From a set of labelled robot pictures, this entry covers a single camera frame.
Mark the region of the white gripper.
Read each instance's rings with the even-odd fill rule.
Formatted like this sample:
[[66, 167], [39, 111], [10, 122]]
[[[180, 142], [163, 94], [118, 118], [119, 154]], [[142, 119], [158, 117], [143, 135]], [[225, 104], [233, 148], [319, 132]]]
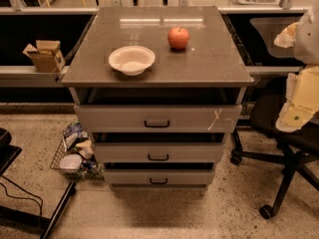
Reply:
[[285, 104], [275, 123], [284, 132], [306, 125], [319, 111], [319, 66], [307, 66], [298, 75], [289, 74]]

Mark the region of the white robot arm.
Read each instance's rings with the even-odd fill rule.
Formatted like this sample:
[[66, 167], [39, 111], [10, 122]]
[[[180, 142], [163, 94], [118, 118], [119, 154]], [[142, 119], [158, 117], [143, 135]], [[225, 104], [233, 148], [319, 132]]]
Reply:
[[286, 102], [276, 128], [293, 132], [319, 112], [319, 4], [314, 3], [298, 22], [288, 25], [274, 40], [281, 48], [293, 48], [294, 57], [305, 64], [298, 74], [288, 74]]

